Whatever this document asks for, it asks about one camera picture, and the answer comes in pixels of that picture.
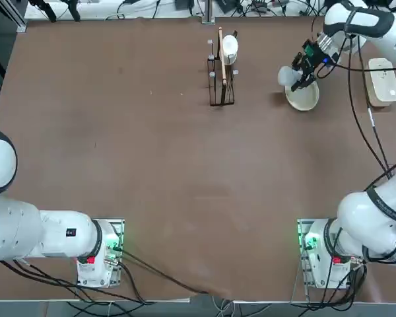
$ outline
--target black cable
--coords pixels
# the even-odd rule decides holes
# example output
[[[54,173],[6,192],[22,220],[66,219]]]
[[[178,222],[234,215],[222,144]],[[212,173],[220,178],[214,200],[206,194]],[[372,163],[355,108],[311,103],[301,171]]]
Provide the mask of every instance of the black cable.
[[[377,140],[378,147],[380,149],[380,153],[381,153],[381,155],[383,157],[383,161],[384,161],[384,164],[385,164],[385,170],[388,170],[389,169],[389,163],[387,161],[387,158],[385,157],[385,153],[384,153],[384,150],[383,150],[383,145],[381,144],[380,137],[378,136],[378,133],[377,133],[376,124],[374,122],[374,117],[372,116],[372,104],[370,102],[370,97],[368,96],[367,82],[366,82],[366,78],[365,78],[364,60],[362,59],[360,37],[359,36],[358,36],[357,40],[358,40],[358,55],[359,55],[359,61],[360,61],[361,70],[362,70],[362,72],[361,72],[361,74],[362,74],[362,82],[364,84],[365,101],[367,103],[367,109],[368,109],[368,111],[370,113],[372,129],[373,129],[374,135],[376,136],[376,140]],[[387,179],[390,179],[391,175],[390,174],[386,174],[386,177],[387,177]]]
[[[249,8],[251,7],[251,5],[247,5],[245,12],[243,13],[242,17],[246,17],[246,14],[248,13]]]
[[[7,267],[8,269],[10,269],[11,271],[13,271],[14,273],[16,273],[16,274],[19,275],[19,276],[25,277],[25,278],[27,278],[27,279],[31,279],[31,280],[33,280],[33,281],[37,281],[37,282],[39,282],[39,283],[51,285],[51,286],[64,287],[64,286],[62,286],[62,285],[60,285],[60,284],[58,284],[58,283],[56,283],[56,282],[55,282],[55,283],[50,282],[50,279],[48,279],[47,277],[44,277],[43,279],[40,279],[40,278],[37,278],[37,277],[33,277],[33,276],[31,276],[31,275],[25,274],[25,273],[19,271],[17,268],[11,266],[10,264],[8,264],[8,263],[5,262],[5,261],[0,261],[0,263],[3,264],[5,267]],[[130,301],[133,301],[133,302],[137,302],[137,303],[139,303],[139,304],[141,303],[141,302],[139,302],[138,300],[136,300],[136,299],[131,299],[130,297],[127,297],[127,296],[123,296],[123,295],[119,295],[119,294],[114,294],[114,293],[111,293],[111,292],[103,291],[103,290],[101,290],[101,289],[97,289],[97,288],[94,288],[94,287],[87,287],[87,286],[84,286],[84,285],[75,285],[75,286],[72,286],[73,284],[72,284],[71,282],[68,282],[68,281],[66,281],[66,280],[64,280],[64,279],[57,279],[57,280],[60,281],[60,282],[62,282],[62,283],[64,283],[64,284],[66,284],[65,286],[68,286],[68,287],[74,287],[74,288],[76,288],[76,289],[87,289],[87,290],[89,290],[89,291],[94,291],[94,292],[96,292],[96,293],[101,293],[101,294],[105,294],[105,295],[109,295],[109,296],[113,296],[113,297],[118,297],[118,298],[120,298],[120,299],[130,300]]]
[[[155,17],[156,17],[157,9],[158,9],[158,6],[160,5],[160,1],[161,1],[161,0],[157,0],[157,2],[156,2],[156,10],[154,11],[154,14],[152,15],[152,18],[155,18]]]
[[[117,7],[116,13],[117,15],[119,14],[120,8],[122,8],[122,6],[127,5],[126,1],[123,1],[122,3],[119,4],[119,6]]]
[[[255,10],[257,10],[257,13],[258,13],[259,17],[261,18],[261,13],[259,12],[257,5],[255,4],[255,1],[254,1],[254,0],[251,0],[251,3],[252,3],[253,6],[255,7]]]
[[[171,282],[173,282],[173,283],[179,285],[180,287],[183,287],[184,289],[187,289],[188,291],[191,291],[191,292],[194,292],[194,293],[197,293],[197,294],[208,294],[208,292],[200,291],[200,290],[194,289],[193,287],[190,287],[190,286],[188,286],[188,285],[186,285],[186,284],[183,284],[181,281],[178,281],[177,279],[175,279],[175,278],[173,278],[173,277],[171,277],[171,276],[169,276],[169,275],[167,275],[167,274],[161,272],[159,269],[156,269],[156,268],[153,267],[152,265],[146,263],[145,261],[141,260],[141,259],[138,258],[137,256],[134,256],[132,253],[130,253],[130,252],[128,252],[128,251],[125,251],[125,250],[123,250],[123,249],[121,249],[121,248],[118,248],[118,247],[113,248],[113,250],[118,251],[118,252],[122,252],[122,253],[124,253],[124,254],[130,256],[131,258],[137,260],[139,263],[141,263],[141,264],[147,266],[148,268],[152,269],[152,270],[153,270],[154,272],[156,272],[157,274],[159,274],[159,275],[161,275],[161,276],[167,278],[167,279],[170,280]]]
[[[345,47],[345,43],[346,43],[346,38],[343,40],[342,46],[341,46],[341,48],[340,48],[340,50],[339,50],[339,57],[338,57],[338,60],[339,60],[340,56],[342,55],[342,51],[343,51],[343,48]],[[323,66],[321,66],[321,68],[318,69],[318,71],[317,71],[317,77],[318,77],[319,79],[324,79],[324,78],[326,78],[327,76],[329,76],[329,75],[331,74],[331,72],[335,70],[335,68],[336,68],[336,66],[337,66],[337,63],[334,63],[333,66],[332,66],[332,68],[330,68],[330,70],[329,70],[325,75],[320,76],[320,75],[319,75],[319,72],[324,68],[324,66],[325,66],[325,64],[323,64]]]
[[[283,7],[283,6],[282,6],[282,3],[280,2],[280,0],[277,0],[277,2],[279,2],[280,8],[282,8],[283,16],[285,17],[285,16],[286,16],[286,13],[285,13],[286,7]]]
[[[396,260],[386,261],[386,260],[392,258],[396,254],[396,247],[390,253],[385,254],[384,256],[382,256],[380,258],[371,258],[368,248],[365,246],[362,246],[362,254],[364,255],[364,258],[366,258],[369,262],[377,262],[377,263],[381,263],[381,264],[396,264]]]
[[[317,10],[308,2],[305,2],[303,0],[294,0],[294,1],[301,2],[301,3],[305,4],[307,7],[311,8],[312,12],[314,12],[314,15],[317,15]]]
[[[138,299],[142,304],[144,304],[144,305],[151,305],[152,302],[147,302],[147,301],[139,294],[138,288],[137,288],[137,286],[136,286],[136,284],[135,284],[135,280],[133,279],[132,273],[131,273],[131,271],[129,270],[129,268],[128,268],[125,264],[123,264],[123,263],[121,263],[121,262],[119,263],[119,266],[126,272],[128,278],[129,278],[129,280],[131,281],[132,288],[133,288],[133,292],[135,293],[135,296],[137,297],[137,299]]]
[[[61,285],[62,287],[64,287],[65,289],[67,289],[69,292],[71,292],[72,294],[74,294],[75,297],[78,297],[79,299],[81,299],[82,301],[85,301],[82,297],[79,296],[79,294],[77,294],[76,292],[72,291],[72,289],[69,288],[69,286],[66,286],[64,284],[62,284],[59,279],[56,279],[50,275],[48,275],[47,273],[43,272],[41,269],[39,269],[38,267],[36,267],[35,265],[30,264],[30,267],[32,267],[33,269],[35,269],[36,271],[40,272],[40,274],[35,273],[33,271],[30,271],[29,269],[26,269],[25,267],[23,267],[19,262],[17,261],[13,261],[13,263],[15,263],[15,265],[17,267],[19,267],[19,269],[21,269],[23,272],[27,273],[27,274],[31,274],[33,276],[38,276],[38,277],[47,277],[48,279],[55,281],[57,284]],[[70,286],[72,287],[76,287],[77,285],[69,283]],[[83,289],[79,289],[86,297],[89,301],[94,302],[94,300],[83,290]]]
[[[348,71],[349,70],[350,71],[362,71],[362,69],[350,68],[350,67],[342,66],[342,65],[339,65],[339,64],[335,64],[335,63],[332,63],[332,65],[336,65],[336,67],[341,68],[341,69],[346,69]],[[365,69],[364,71],[366,73],[372,72],[372,71],[396,71],[396,67],[394,67],[394,68]]]
[[[364,191],[369,190],[371,187],[373,187],[375,184],[377,184],[377,182],[379,180],[381,180],[387,173],[393,172],[396,169],[396,164],[394,164],[391,168],[389,168],[389,170],[386,170],[383,174],[381,174],[380,176],[378,176],[375,180],[373,180],[370,185],[368,185],[366,187],[366,189]]]
[[[88,315],[90,315],[90,316],[96,316],[96,317],[117,317],[117,316],[123,316],[123,315],[130,315],[131,312],[134,312],[134,311],[140,309],[141,307],[144,307],[144,306],[145,306],[144,304],[140,304],[138,307],[135,307],[135,308],[133,308],[133,309],[131,309],[131,310],[126,310],[126,309],[122,308],[120,305],[118,305],[118,304],[116,304],[115,302],[113,302],[113,303],[112,303],[112,306],[117,307],[117,308],[120,309],[122,312],[119,313],[119,314],[110,314],[110,315],[105,314],[105,315],[104,315],[104,314],[95,314],[95,313],[93,313],[93,312],[89,312],[89,311],[87,311],[87,309],[90,308],[91,306],[94,306],[94,305],[108,306],[108,305],[109,305],[108,302],[93,302],[93,303],[91,303],[90,305],[88,305],[88,306],[85,307],[85,308],[76,307],[76,306],[73,305],[71,302],[66,302],[66,303],[67,303],[70,307],[72,307],[72,308],[78,310],[78,311],[79,311],[78,314],[82,314],[82,313],[84,312],[85,314],[88,314]]]
[[[349,38],[350,40],[350,47],[352,47],[352,38]],[[348,61],[348,68],[350,69],[350,63],[351,63],[351,59],[352,59],[352,54],[349,54],[349,61]],[[352,86],[350,84],[350,70],[348,69],[348,93],[349,93],[349,100],[350,100],[350,107],[352,108],[352,114],[354,116],[356,125],[358,126],[358,130],[365,142],[365,144],[367,145],[368,149],[370,150],[370,152],[372,153],[373,157],[377,160],[378,164],[381,166],[381,169],[383,171],[387,171],[386,168],[384,167],[383,163],[381,162],[381,160],[378,158],[376,152],[373,150],[370,142],[368,142],[364,131],[362,130],[362,127],[360,125],[358,116],[356,115],[356,111],[355,111],[355,107],[354,107],[354,102],[353,102],[353,98],[352,98]]]
[[[276,14],[276,12],[274,12],[274,11],[271,10],[270,8],[267,8],[267,11],[271,12],[275,17],[278,17],[278,15]]]
[[[197,0],[197,4],[198,4],[198,7],[199,7],[199,11],[201,12],[201,15],[204,16],[204,12],[203,12],[203,10],[201,8],[201,4],[199,3],[199,0]]]
[[[314,16],[314,18],[312,19],[312,22],[311,22],[311,37],[312,37],[313,40],[314,40],[314,37],[313,37],[312,34],[314,33],[314,23],[315,23],[315,20],[317,19],[317,17],[319,17],[319,14],[321,13],[321,10],[323,10],[325,7],[326,7],[325,5],[322,6],[321,9],[318,10],[317,14],[316,14],[316,15]]]

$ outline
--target robotic arm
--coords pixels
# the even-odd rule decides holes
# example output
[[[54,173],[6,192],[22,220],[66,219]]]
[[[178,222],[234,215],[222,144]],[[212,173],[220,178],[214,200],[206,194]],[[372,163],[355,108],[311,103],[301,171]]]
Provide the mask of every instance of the robotic arm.
[[[0,132],[0,193],[15,179],[17,154]],[[111,222],[76,211],[44,211],[0,196],[0,260],[77,258],[78,283],[88,287],[119,284],[121,237]]]
[[[280,70],[280,83],[291,86],[292,91],[307,87],[315,80],[314,69],[338,60],[334,48],[345,47],[343,41],[350,36],[361,36],[362,44],[373,43],[396,65],[396,13],[367,9],[361,0],[350,2],[353,5],[344,1],[328,10],[323,32],[317,41],[304,44],[305,54],[297,55],[292,69]],[[348,44],[344,51],[357,50],[358,45],[350,48]],[[347,195],[339,204],[337,219],[316,220],[303,244],[314,285],[320,288],[326,287],[331,262],[330,288],[340,287],[351,258],[375,258],[396,265],[396,175],[380,187]]]

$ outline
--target metal stand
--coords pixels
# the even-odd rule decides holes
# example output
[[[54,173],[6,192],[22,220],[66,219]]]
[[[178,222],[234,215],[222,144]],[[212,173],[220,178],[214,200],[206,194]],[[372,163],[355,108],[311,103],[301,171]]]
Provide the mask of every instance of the metal stand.
[[[208,40],[208,44],[211,45],[211,55],[207,59],[207,71],[209,73],[209,97],[210,106],[225,106],[235,103],[234,93],[234,76],[238,74],[237,70],[233,70],[233,65],[225,65],[223,47],[221,45],[223,41],[222,28],[218,28],[217,36],[217,52],[214,55],[214,44],[213,40]],[[217,75],[216,75],[216,61],[220,61],[222,69],[222,84],[221,84],[221,95],[220,102],[217,102]]]
[[[310,300],[310,292],[309,287],[315,287],[314,278],[312,276],[312,267],[310,260],[308,258],[308,251],[306,249],[305,244],[305,235],[309,233],[312,224],[317,219],[298,219],[298,239],[299,239],[299,250],[301,254],[300,258],[300,267],[302,268],[302,274],[304,275],[304,291],[307,302],[311,302]],[[339,289],[346,289],[350,285],[350,281],[348,280],[346,283],[341,285]]]
[[[95,218],[94,220],[101,220],[101,221],[106,221],[108,222],[111,227],[113,227],[114,232],[119,236],[119,245],[117,247],[122,248],[123,249],[123,239],[124,239],[124,235],[125,235],[125,220],[124,219],[103,219],[103,218]],[[120,277],[121,277],[121,268],[120,266],[117,265],[117,263],[121,262],[122,258],[118,258],[116,256],[114,256],[114,258],[111,259],[111,263],[108,262],[109,264],[113,265],[113,269],[112,269],[112,274],[110,275],[110,284],[108,285],[108,287],[117,287],[120,285]],[[77,277],[77,281],[76,283],[78,285],[84,285],[84,286],[90,286],[87,280],[82,280],[81,278],[78,276]]]
[[[0,12],[17,25],[17,32],[23,33],[26,31],[26,21],[11,0],[0,0]]]
[[[213,17],[213,0],[205,0],[202,23],[210,25],[216,24],[216,19]]]

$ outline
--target brown mat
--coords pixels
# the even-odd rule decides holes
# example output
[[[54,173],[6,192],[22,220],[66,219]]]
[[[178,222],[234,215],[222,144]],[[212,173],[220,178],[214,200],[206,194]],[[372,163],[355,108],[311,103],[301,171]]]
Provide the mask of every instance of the brown mat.
[[[183,282],[228,299],[289,301],[296,219],[335,216],[345,194],[380,173],[352,118],[346,71],[319,82],[314,111],[286,104],[277,71],[310,36],[310,22],[30,23],[17,37],[0,101],[0,129],[20,163],[7,196],[124,217],[127,248]],[[236,104],[223,109],[208,106],[207,90],[207,40],[219,26],[239,33]],[[364,54],[376,55],[369,45]],[[352,80],[364,109],[360,74]],[[374,140],[368,116],[360,117]],[[396,162],[396,105],[376,119]],[[36,263],[75,278],[71,260]],[[148,299],[190,295],[132,270]],[[296,300],[304,300],[301,280]],[[128,282],[117,291],[133,296]],[[0,299],[69,295],[0,265]],[[370,265],[359,299],[396,302],[396,268]]]

